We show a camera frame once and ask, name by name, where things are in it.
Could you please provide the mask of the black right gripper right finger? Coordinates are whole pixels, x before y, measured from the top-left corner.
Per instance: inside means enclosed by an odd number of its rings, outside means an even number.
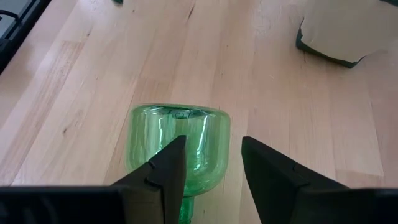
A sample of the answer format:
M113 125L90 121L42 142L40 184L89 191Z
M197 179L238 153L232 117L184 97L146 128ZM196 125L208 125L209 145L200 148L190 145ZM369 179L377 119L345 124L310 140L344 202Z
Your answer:
M241 155L262 224L290 224L301 188L346 188L250 136L242 139Z

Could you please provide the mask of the black aluminium table frame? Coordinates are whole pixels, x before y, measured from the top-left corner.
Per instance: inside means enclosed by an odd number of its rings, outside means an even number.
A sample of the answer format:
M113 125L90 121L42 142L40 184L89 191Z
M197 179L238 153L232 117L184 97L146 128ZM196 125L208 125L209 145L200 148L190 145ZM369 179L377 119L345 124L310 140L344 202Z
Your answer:
M51 0L0 0L0 74Z

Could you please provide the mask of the green plastic spray bottle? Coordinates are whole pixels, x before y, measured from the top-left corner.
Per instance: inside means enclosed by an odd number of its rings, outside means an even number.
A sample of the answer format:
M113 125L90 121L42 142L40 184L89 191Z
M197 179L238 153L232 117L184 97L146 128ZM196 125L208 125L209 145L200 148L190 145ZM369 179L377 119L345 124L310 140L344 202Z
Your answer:
M187 177L179 224L191 224L194 199L215 188L225 176L231 118L221 110L176 104L138 105L132 109L125 166L137 169L176 137L186 137Z

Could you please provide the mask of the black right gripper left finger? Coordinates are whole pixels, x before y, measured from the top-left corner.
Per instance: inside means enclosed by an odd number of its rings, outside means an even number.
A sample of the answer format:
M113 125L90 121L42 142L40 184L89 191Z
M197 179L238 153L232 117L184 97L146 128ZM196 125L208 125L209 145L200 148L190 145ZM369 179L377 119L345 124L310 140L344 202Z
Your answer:
M186 136L113 185L121 188L125 224L178 224L186 178Z

